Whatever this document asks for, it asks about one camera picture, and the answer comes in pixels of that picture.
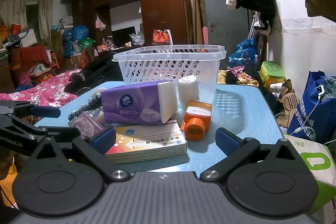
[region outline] toilet paper roll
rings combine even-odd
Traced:
[[[178,96],[181,106],[186,109],[191,101],[199,101],[197,75],[188,75],[178,81]]]

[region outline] white paper bag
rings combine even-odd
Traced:
[[[19,37],[23,37],[20,42],[20,47],[29,47],[37,43],[34,29],[30,29],[27,35],[26,33],[27,32],[19,33]]]

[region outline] curtain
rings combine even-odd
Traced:
[[[8,28],[12,23],[27,27],[26,0],[0,0],[0,22]]]
[[[51,48],[50,30],[53,24],[53,0],[39,0],[39,25],[41,42],[48,49]]]

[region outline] white label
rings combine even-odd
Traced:
[[[211,116],[211,111],[209,109],[198,106],[188,106],[186,112],[202,116]]]

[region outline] blue plastic bag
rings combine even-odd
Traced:
[[[318,102],[317,87],[322,85],[324,77],[325,74],[323,71],[309,72],[302,100],[296,107],[288,128],[288,134],[322,144],[330,140],[336,127],[336,100],[332,98],[324,102],[320,100],[316,106]],[[314,129],[315,134],[310,129],[303,129],[298,133],[293,133],[297,128],[302,126],[315,106],[315,110],[305,123],[305,126]]]
[[[228,65],[234,67],[254,67],[258,66],[257,46],[254,38],[245,39],[240,42],[233,54],[228,58]]]
[[[70,58],[73,56],[75,49],[74,46],[72,44],[72,34],[73,34],[73,30],[65,30],[63,33],[63,56],[65,58]]]
[[[89,37],[89,29],[85,26],[77,26],[74,27],[72,32],[73,42],[76,40],[84,40]]]

